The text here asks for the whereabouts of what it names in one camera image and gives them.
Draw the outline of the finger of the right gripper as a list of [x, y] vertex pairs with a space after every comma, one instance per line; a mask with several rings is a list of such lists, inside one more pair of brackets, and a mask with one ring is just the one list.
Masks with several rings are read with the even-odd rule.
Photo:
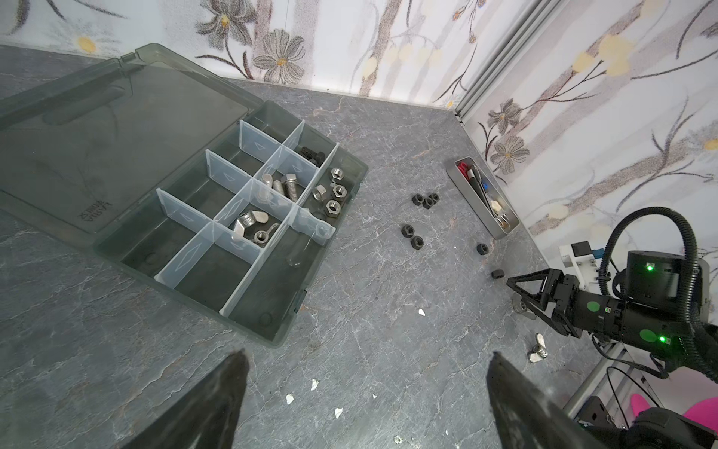
[[551, 327], [551, 329], [553, 329], [554, 331], [559, 331], [559, 328], [557, 327], [556, 323], [553, 321], [553, 319], [549, 315], [547, 315], [545, 312], [542, 312], [542, 310], [540, 310], [538, 307], [533, 305], [530, 301], [527, 301], [526, 299], [524, 299], [523, 296], [521, 296], [521, 297], [522, 297], [525, 305], [527, 305], [527, 308], [529, 308], [529, 310], [534, 312], [534, 314], [536, 314], [538, 319], [543, 321], [548, 327]]
[[560, 269], [542, 269], [510, 277], [507, 286], [522, 299], [552, 300], [555, 284], [560, 280]]

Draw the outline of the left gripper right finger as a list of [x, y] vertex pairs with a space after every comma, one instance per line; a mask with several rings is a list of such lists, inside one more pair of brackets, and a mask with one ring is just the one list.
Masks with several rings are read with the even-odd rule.
[[497, 434], [504, 448], [601, 448], [510, 362], [495, 352], [486, 374]]

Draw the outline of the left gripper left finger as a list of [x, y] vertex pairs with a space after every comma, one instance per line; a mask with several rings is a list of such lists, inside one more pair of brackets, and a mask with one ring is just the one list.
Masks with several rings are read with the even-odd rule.
[[246, 393], [250, 361], [226, 357], [126, 448], [231, 448]]

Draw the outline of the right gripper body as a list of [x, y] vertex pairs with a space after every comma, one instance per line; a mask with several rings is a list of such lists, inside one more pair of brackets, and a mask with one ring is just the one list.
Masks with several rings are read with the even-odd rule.
[[634, 339], [626, 301], [581, 290], [576, 276], [551, 271], [546, 297], [553, 304], [546, 323], [560, 335], [580, 338], [585, 331], [618, 342]]

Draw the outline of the silver wing nut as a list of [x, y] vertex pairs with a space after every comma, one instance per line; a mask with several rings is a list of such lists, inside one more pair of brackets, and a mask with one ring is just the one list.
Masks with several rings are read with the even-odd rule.
[[527, 305], [523, 302], [523, 299], [518, 294], [512, 295], [512, 308], [516, 314], [523, 316], [529, 320], [535, 320], [536, 314], [527, 308]]
[[527, 358], [530, 363], [539, 363], [542, 360], [545, 360], [548, 357], [548, 351], [546, 348], [546, 343], [544, 336], [540, 333], [537, 333], [535, 336], [535, 344], [532, 347], [532, 349], [529, 351]]
[[279, 226], [279, 223], [274, 223], [268, 229], [257, 230], [254, 233], [252, 241], [257, 245], [264, 247], [267, 243], [269, 243]]
[[243, 237], [245, 231], [256, 224], [265, 224], [269, 215], [264, 211], [247, 211], [237, 217], [233, 226], [233, 234]]

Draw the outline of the silver hex nut small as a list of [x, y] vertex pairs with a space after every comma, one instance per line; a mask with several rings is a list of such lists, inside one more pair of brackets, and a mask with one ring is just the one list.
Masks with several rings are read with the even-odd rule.
[[332, 196], [335, 200], [342, 201], [348, 196], [348, 190], [346, 187], [340, 184], [335, 184], [332, 187]]

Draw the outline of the black hex bolt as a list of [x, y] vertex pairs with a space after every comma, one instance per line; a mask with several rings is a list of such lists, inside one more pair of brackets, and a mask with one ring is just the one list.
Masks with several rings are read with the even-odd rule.
[[324, 152], [315, 152], [304, 146], [299, 148], [299, 153], [317, 168], [321, 168], [326, 159], [326, 154]]

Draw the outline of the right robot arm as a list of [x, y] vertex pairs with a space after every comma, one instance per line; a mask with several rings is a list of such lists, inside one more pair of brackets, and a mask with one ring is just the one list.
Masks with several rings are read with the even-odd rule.
[[[662, 216], [682, 238], [684, 252], [630, 251], [626, 268], [609, 274], [611, 256], [623, 232], [646, 216]], [[508, 279], [527, 310], [563, 336], [589, 333], [594, 344], [613, 340], [648, 353], [657, 378], [688, 368], [717, 379], [717, 327], [701, 314], [708, 306], [706, 268], [689, 222], [666, 207], [630, 213], [611, 232], [596, 274], [598, 292], [581, 289], [578, 277], [544, 269]]]

